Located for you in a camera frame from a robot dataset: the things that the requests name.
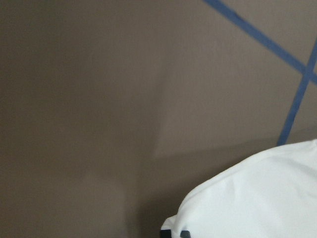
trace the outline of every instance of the white garment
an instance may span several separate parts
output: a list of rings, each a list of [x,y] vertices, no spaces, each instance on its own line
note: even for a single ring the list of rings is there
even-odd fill
[[[317,238],[317,140],[255,154],[193,189],[172,238]]]

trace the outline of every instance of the blue line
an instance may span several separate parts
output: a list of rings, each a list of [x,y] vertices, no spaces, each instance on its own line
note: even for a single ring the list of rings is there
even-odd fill
[[[278,139],[277,145],[284,145],[287,141],[287,138],[289,136],[289,133],[290,133],[292,126],[293,126],[293,123],[294,123],[295,116],[297,114],[297,111],[299,109],[299,106],[301,105],[305,91],[307,89],[308,83],[313,76],[313,70],[314,70],[316,61],[317,61],[317,39],[315,41],[315,45],[313,47],[313,51],[312,51],[311,56],[309,58],[309,61],[308,61],[305,73],[303,75],[302,81],[297,89],[297,93],[295,95],[292,107],[288,113],[283,130],[282,130],[281,135]]]
[[[269,37],[267,37],[265,34],[263,34],[257,28],[255,28],[250,23],[245,21],[242,17],[240,17],[236,12],[234,12],[232,9],[227,7],[221,1],[219,1],[219,0],[204,0],[204,1],[207,2],[210,6],[212,6],[219,13],[224,15],[232,23],[239,26],[242,30],[244,30],[246,33],[248,33],[250,36],[252,36],[258,42],[260,42],[263,46],[267,47],[274,54],[276,54],[281,59],[283,59],[286,63],[288,63],[294,69],[299,71],[301,74],[305,74],[306,67],[303,63],[301,63],[299,60],[297,60],[294,56],[292,56],[290,53],[288,53],[286,50],[284,50],[280,45],[275,43],[273,40],[271,40]],[[311,75],[311,80],[312,80],[312,82],[317,84],[317,75],[313,73]]]

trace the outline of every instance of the white cloth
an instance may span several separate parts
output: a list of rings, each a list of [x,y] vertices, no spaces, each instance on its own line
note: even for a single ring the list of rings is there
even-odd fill
[[[194,188],[172,238],[317,238],[317,140],[255,154]]]

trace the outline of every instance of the brown surface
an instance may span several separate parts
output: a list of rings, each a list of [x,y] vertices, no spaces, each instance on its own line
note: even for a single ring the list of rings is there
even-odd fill
[[[295,25],[306,6],[278,4],[287,34],[277,13],[256,17],[272,4],[226,2],[308,59],[313,0]],[[193,187],[275,145],[301,78],[200,0],[6,1],[0,15],[4,238],[158,237]],[[316,137],[316,102],[310,85],[290,141]]]

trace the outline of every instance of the blue stripe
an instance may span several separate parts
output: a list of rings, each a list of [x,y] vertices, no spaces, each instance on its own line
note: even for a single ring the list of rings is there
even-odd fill
[[[258,42],[260,42],[262,45],[264,45],[269,50],[271,50],[274,54],[279,56],[282,60],[284,60],[286,63],[288,63],[294,69],[299,71],[301,74],[305,74],[306,67],[303,63],[301,63],[299,60],[297,60],[294,56],[292,56],[290,53],[288,53],[286,50],[284,50],[280,45],[275,43],[273,40],[271,40],[269,37],[267,37],[265,34],[263,34],[257,28],[255,28],[250,23],[248,23],[247,21],[242,19],[242,17],[240,17],[236,12],[234,12],[232,9],[227,7],[221,1],[219,1],[219,0],[204,0],[204,1],[207,2],[210,6],[212,6],[219,13],[224,15],[232,23],[239,26],[242,30],[244,30],[246,33],[248,33],[250,36],[252,36]],[[311,75],[311,80],[312,80],[312,82],[317,84],[317,75],[313,73]]]
[[[293,126],[293,123],[294,123],[295,116],[297,114],[299,106],[301,105],[301,102],[303,100],[303,96],[304,96],[305,91],[307,89],[308,83],[313,76],[313,70],[314,70],[316,61],[317,61],[317,39],[315,41],[313,51],[312,51],[311,56],[309,58],[305,74],[303,75],[302,81],[297,89],[297,93],[295,95],[292,107],[288,113],[283,130],[282,130],[281,135],[278,139],[277,145],[284,145],[287,141],[287,138],[289,136],[289,133],[290,133],[292,126]]]

